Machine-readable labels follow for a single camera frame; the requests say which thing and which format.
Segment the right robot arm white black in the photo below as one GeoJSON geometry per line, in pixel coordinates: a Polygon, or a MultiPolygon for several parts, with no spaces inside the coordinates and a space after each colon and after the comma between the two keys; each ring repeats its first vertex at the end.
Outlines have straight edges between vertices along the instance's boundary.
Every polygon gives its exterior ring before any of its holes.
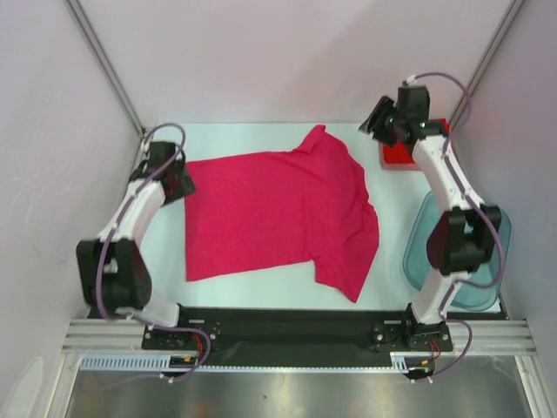
{"type": "Polygon", "coordinates": [[[409,151],[440,210],[426,242],[430,269],[410,306],[413,320],[401,328],[403,342],[421,349],[433,338],[430,325],[445,320],[448,306],[463,286],[485,290],[498,285],[499,276],[479,283],[473,275],[493,255],[505,257],[499,236],[502,213],[467,180],[454,155],[450,129],[430,116],[430,95],[423,84],[405,81],[395,99],[382,97],[359,131],[383,145],[401,145],[409,151]]]}

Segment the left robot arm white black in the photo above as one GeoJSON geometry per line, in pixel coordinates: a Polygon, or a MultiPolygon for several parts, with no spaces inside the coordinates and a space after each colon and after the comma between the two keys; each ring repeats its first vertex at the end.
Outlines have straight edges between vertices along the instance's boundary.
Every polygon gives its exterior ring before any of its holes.
{"type": "Polygon", "coordinates": [[[179,319],[180,307],[153,289],[140,252],[158,210],[194,193],[185,153],[172,142],[149,145],[132,172],[126,194],[109,224],[94,239],[78,242],[77,265],[85,303],[108,318],[130,316],[161,326],[172,347],[186,346],[191,325],[179,319]]]}

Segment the magenta pink t shirt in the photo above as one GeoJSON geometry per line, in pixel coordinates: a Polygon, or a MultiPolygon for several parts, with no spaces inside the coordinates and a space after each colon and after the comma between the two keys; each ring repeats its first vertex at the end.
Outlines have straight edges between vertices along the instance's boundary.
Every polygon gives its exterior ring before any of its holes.
{"type": "Polygon", "coordinates": [[[379,249],[364,168],[323,125],[294,149],[192,161],[185,199],[189,281],[312,262],[358,300],[379,249]]]}

